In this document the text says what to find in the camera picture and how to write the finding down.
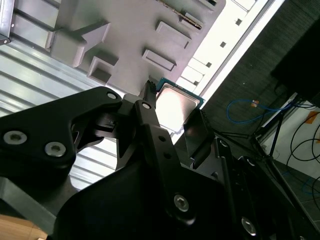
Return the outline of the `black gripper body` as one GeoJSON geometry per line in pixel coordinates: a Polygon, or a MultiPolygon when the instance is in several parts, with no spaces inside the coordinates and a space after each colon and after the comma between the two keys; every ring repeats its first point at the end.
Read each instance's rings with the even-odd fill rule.
{"type": "Polygon", "coordinates": [[[169,216],[149,168],[138,161],[72,196],[59,211],[56,240],[233,240],[235,229],[221,184],[181,167],[183,196],[195,212],[183,225],[169,216]]]}

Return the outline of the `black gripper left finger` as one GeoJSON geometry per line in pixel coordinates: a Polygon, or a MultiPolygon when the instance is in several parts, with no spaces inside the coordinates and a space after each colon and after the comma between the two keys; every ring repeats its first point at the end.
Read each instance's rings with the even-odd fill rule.
{"type": "Polygon", "coordinates": [[[173,178],[182,166],[169,133],[158,122],[156,95],[151,81],[133,100],[100,86],[2,117],[0,175],[38,192],[51,190],[65,182],[77,153],[115,138],[116,171],[143,162],[168,215],[192,225],[195,212],[184,197],[183,182],[173,178]]]}

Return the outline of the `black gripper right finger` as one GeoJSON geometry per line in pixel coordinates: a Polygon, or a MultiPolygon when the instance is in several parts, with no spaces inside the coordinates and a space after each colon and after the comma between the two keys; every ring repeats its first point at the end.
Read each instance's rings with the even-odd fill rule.
{"type": "Polygon", "coordinates": [[[183,126],[191,168],[215,185],[198,206],[203,235],[214,240],[313,240],[315,225],[276,167],[273,158],[235,158],[196,109],[183,126]]]}

